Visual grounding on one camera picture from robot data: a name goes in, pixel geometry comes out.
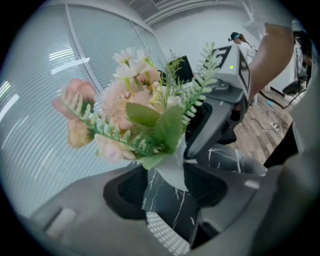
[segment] white shirt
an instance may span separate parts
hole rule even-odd
[[[280,2],[251,0],[253,19],[292,28],[294,16]],[[320,56],[312,44],[312,71],[306,93],[291,111],[293,134],[299,152],[320,146]]]
[[[293,48],[293,56],[294,56],[294,63],[295,63],[295,74],[297,77],[306,76],[307,69],[304,68],[304,54],[302,53],[301,46],[299,43],[295,43]]]
[[[254,56],[254,50],[251,48],[251,46],[246,43],[242,42],[239,45],[240,51],[242,52],[243,56],[245,57],[246,62],[249,64],[250,62],[253,61],[253,56]]]

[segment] white robot part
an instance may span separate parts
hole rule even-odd
[[[213,50],[221,57],[215,78],[243,91],[247,101],[250,94],[251,71],[237,44]]]

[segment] computer monitor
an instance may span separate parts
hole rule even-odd
[[[189,83],[192,81],[194,74],[189,64],[188,57],[182,56],[179,59],[182,59],[183,61],[179,63],[180,69],[176,72],[177,81],[179,79],[180,81],[183,81],[184,84]]]

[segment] white wall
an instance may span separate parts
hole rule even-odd
[[[106,10],[127,18],[145,28],[149,32],[154,33],[152,28],[143,21],[140,15],[122,0],[48,0],[44,6],[61,4],[83,5]]]
[[[216,47],[234,44],[228,42],[232,32],[243,34],[250,44],[258,48],[258,35],[243,28],[249,21],[244,9],[213,6],[191,11],[187,16],[177,18],[176,15],[170,22],[163,21],[152,26],[167,59],[171,57],[172,49],[178,56],[187,55],[192,70],[195,70],[205,44],[215,42]]]
[[[295,80],[295,58],[292,58],[286,68],[270,82],[270,86],[282,93],[282,90]]]

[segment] white flower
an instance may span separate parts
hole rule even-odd
[[[127,64],[120,64],[117,68],[116,68],[116,73],[113,74],[114,77],[116,78],[133,78],[137,75],[137,71],[135,69],[135,66],[133,63],[131,63],[130,66],[128,66]]]
[[[151,69],[151,66],[147,62],[139,60],[134,63],[134,68],[138,74],[141,74]]]
[[[139,61],[146,61],[150,57],[150,48],[146,48],[145,50],[139,49],[137,53],[137,57]]]
[[[169,96],[166,102],[167,109],[175,105],[182,105],[182,100],[179,96]]]
[[[127,49],[125,49],[125,51],[122,50],[120,52],[120,54],[119,53],[115,53],[113,55],[113,59],[116,62],[121,64],[121,63],[125,63],[125,62],[130,61],[134,57],[134,55],[135,55],[135,48],[128,47]]]

